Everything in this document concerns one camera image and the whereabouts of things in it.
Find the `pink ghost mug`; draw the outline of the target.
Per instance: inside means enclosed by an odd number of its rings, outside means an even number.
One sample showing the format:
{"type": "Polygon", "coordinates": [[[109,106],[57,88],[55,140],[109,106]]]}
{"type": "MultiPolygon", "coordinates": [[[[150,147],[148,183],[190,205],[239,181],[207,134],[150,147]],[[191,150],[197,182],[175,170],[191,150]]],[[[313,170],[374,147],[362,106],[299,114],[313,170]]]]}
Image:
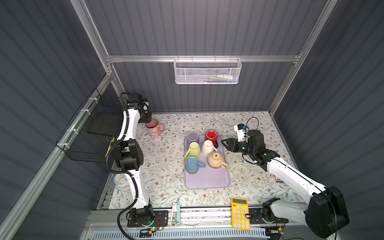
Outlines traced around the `pink ghost mug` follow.
{"type": "Polygon", "coordinates": [[[145,124],[148,134],[151,138],[159,137],[166,129],[164,125],[159,124],[158,120],[152,119],[149,123],[145,124]]]}

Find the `beige speckled mug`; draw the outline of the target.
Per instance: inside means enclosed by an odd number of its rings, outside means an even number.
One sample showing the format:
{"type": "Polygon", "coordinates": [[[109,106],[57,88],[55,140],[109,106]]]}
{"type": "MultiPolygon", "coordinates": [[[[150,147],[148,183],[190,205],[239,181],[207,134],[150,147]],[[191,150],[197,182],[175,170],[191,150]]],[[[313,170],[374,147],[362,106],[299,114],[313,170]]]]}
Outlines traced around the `beige speckled mug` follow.
{"type": "Polygon", "coordinates": [[[212,151],[211,153],[209,153],[207,160],[208,164],[214,169],[229,169],[229,165],[225,162],[224,156],[218,151],[212,151]]]}

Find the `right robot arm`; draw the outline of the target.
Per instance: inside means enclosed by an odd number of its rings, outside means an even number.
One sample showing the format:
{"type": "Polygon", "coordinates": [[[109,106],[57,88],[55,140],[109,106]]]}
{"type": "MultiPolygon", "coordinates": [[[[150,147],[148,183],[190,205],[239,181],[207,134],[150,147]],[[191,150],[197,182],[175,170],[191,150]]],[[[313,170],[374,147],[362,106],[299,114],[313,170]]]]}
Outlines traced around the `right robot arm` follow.
{"type": "Polygon", "coordinates": [[[262,204],[260,216],[269,224],[278,219],[288,219],[309,227],[318,237],[326,239],[337,234],[350,223],[342,192],[336,187],[326,187],[290,166],[280,155],[266,148],[259,130],[238,131],[238,138],[221,141],[230,152],[251,158],[251,164],[261,167],[281,179],[303,199],[288,203],[271,198],[262,204]]]}

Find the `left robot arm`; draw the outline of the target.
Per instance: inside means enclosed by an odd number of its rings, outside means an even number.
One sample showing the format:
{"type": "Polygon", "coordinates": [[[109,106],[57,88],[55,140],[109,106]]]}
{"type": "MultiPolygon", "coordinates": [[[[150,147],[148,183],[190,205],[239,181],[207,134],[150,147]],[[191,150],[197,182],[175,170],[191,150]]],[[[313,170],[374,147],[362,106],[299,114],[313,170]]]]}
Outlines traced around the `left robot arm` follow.
{"type": "Polygon", "coordinates": [[[144,153],[136,140],[138,124],[152,121],[148,100],[141,94],[128,92],[121,92],[119,98],[123,105],[123,122],[119,135],[107,150],[106,167],[112,174],[127,177],[133,202],[118,214],[118,227],[123,230],[121,218],[127,213],[129,224],[136,227],[151,229],[155,224],[164,228],[168,224],[168,212],[153,210],[142,183],[140,167],[144,164],[144,153]]]}

